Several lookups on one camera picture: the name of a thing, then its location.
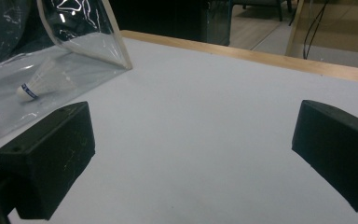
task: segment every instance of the white feather shuttlecock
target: white feather shuttlecock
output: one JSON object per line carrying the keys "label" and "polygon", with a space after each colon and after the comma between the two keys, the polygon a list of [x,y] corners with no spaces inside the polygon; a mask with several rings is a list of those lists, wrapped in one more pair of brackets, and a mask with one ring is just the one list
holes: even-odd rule
{"label": "white feather shuttlecock", "polygon": [[16,94],[22,101],[32,101],[40,95],[74,87],[75,84],[66,74],[64,67],[54,59],[47,58],[31,80],[17,88]]}

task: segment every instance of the white tabletop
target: white tabletop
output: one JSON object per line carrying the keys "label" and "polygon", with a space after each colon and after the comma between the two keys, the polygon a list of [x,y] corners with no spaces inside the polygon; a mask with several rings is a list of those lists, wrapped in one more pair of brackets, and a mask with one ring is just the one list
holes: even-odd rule
{"label": "white tabletop", "polygon": [[73,101],[96,154],[49,223],[358,223],[291,149],[301,101],[358,117],[358,82],[125,43],[134,68]]}

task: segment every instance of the clear plastic bag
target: clear plastic bag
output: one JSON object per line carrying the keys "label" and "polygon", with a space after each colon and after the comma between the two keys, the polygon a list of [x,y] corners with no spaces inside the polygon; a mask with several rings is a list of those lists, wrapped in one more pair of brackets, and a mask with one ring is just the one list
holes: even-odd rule
{"label": "clear plastic bag", "polygon": [[[131,69],[107,1],[37,4],[46,32],[28,41],[32,46],[22,48],[27,50],[17,48],[13,52],[18,54],[0,63],[0,137]],[[30,32],[25,28],[22,33]],[[40,41],[46,36],[55,45]]]}
{"label": "clear plastic bag", "polygon": [[41,25],[41,20],[35,20],[34,14],[38,15],[38,12],[33,1],[0,1],[0,62],[16,55],[16,51],[21,49],[25,42],[27,45],[32,45],[29,41],[31,30],[34,35],[47,37],[44,39],[46,46],[53,45]]}

